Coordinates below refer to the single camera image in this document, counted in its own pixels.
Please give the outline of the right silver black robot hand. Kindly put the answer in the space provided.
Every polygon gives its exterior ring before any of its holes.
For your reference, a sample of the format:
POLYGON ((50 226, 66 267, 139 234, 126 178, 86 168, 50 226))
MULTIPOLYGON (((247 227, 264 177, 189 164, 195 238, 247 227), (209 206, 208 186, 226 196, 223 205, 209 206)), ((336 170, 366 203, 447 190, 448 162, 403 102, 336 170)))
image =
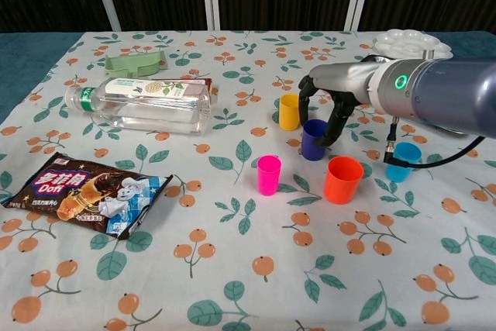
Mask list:
POLYGON ((331 95, 334 106, 327 121, 325 132, 313 142, 317 147, 329 147, 340 137, 354 109, 369 104, 367 87, 372 74, 381 62, 366 58, 356 63, 321 64, 312 68, 300 81, 298 88, 298 113, 300 123, 308 121, 310 98, 322 90, 331 95))

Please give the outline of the yellow plastic cup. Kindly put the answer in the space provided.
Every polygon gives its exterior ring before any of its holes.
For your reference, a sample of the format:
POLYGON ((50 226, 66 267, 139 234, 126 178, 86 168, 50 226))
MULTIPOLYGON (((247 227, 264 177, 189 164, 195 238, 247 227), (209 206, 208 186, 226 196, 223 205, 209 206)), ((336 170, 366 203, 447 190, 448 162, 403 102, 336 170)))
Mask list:
POLYGON ((279 126, 286 131, 299 127, 299 100, 296 94, 282 95, 279 100, 279 126))

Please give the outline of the dark blue plastic cup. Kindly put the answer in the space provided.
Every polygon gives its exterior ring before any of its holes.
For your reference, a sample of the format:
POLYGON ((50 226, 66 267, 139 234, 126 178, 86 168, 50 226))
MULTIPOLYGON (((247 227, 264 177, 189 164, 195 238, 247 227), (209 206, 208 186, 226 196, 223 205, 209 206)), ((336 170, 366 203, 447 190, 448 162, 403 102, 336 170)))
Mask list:
POLYGON ((326 132, 327 122, 321 119, 309 119, 303 125, 301 155, 310 161, 321 160, 325 156, 325 147, 315 145, 326 132))

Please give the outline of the light blue plastic cup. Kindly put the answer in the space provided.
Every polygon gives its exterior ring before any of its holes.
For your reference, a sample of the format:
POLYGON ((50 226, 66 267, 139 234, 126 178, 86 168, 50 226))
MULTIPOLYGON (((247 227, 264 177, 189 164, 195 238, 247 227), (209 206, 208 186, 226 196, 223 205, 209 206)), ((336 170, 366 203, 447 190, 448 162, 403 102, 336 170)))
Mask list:
MULTIPOLYGON (((394 157, 412 164, 418 164, 421 160, 422 152, 416 145, 402 142, 396 145, 394 149, 394 157)), ((405 181, 411 172, 411 168, 389 164, 386 167, 385 175, 388 180, 395 183, 400 183, 405 181)))

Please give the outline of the pink plastic cup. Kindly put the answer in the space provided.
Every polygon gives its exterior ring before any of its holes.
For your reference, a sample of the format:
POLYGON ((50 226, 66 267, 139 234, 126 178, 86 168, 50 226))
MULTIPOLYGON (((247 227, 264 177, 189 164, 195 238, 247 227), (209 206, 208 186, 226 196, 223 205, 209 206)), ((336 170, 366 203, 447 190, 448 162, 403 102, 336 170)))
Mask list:
POLYGON ((258 192, 264 196, 277 191, 281 173, 281 160, 275 155, 264 155, 257 161, 258 192))

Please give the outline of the white flower paint palette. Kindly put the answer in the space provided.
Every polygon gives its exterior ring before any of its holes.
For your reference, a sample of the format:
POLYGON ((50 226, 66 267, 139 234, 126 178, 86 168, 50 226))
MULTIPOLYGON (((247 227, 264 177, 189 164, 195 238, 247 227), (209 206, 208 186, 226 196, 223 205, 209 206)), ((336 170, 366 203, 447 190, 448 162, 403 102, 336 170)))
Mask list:
POLYGON ((373 50, 392 59, 450 59, 452 49, 437 37, 414 29, 389 29, 374 38, 373 50))

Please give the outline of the orange plastic cup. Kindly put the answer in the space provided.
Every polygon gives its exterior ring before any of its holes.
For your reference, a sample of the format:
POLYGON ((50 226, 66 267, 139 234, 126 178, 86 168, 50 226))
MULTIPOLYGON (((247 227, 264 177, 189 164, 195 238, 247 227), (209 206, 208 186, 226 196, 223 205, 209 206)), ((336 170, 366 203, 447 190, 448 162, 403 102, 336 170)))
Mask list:
POLYGON ((323 193, 325 198, 337 205, 349 203, 364 175, 360 162, 348 156, 333 157, 327 165, 323 193))

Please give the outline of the clear plastic water bottle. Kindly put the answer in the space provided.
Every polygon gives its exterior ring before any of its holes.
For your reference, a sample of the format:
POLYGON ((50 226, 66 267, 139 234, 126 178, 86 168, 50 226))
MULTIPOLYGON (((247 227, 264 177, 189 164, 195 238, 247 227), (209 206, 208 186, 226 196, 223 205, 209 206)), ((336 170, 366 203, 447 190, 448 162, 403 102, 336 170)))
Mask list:
POLYGON ((64 101, 114 127, 189 135, 205 132, 212 104, 204 79, 109 78, 68 89, 64 101))

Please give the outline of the green plastic dustpan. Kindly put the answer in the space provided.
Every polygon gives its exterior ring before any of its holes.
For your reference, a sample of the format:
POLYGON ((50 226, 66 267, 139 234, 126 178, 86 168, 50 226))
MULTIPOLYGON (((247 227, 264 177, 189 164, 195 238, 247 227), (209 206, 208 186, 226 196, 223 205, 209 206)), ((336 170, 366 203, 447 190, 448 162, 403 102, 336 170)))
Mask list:
POLYGON ((164 52, 105 57, 105 73, 111 78, 140 78, 165 70, 164 52))

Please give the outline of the floral fruit print tablecloth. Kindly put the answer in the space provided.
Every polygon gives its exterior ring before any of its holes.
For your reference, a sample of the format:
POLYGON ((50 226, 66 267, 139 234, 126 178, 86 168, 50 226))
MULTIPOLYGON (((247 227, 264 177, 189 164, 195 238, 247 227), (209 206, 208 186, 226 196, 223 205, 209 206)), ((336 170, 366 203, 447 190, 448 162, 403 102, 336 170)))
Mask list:
POLYGON ((390 118, 362 105, 328 157, 358 160, 351 203, 323 194, 279 100, 325 62, 371 54, 373 33, 85 33, 0 124, 0 331, 496 331, 496 140, 389 181, 390 118), (165 78, 211 78, 204 136, 138 132, 70 110, 105 57, 164 52, 165 78), (1 201, 56 152, 168 175, 119 241, 1 201), (258 192, 257 161, 281 160, 258 192))

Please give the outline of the chocolate cone snack bag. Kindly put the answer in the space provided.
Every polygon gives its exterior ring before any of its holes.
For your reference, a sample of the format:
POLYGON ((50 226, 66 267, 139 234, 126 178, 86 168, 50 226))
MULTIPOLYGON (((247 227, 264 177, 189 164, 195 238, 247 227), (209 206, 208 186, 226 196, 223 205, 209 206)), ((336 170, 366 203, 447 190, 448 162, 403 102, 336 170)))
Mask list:
POLYGON ((2 205, 126 240, 171 180, 56 152, 2 205))

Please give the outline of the teal table cover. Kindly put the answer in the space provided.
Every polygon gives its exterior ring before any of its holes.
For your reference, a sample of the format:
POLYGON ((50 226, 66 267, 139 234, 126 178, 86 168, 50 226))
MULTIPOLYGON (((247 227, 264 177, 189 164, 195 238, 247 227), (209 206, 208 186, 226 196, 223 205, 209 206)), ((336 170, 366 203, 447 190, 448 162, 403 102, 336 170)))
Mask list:
MULTIPOLYGON (((496 57, 496 32, 433 32, 455 57, 496 57)), ((0 33, 0 124, 65 55, 81 33, 0 33)))

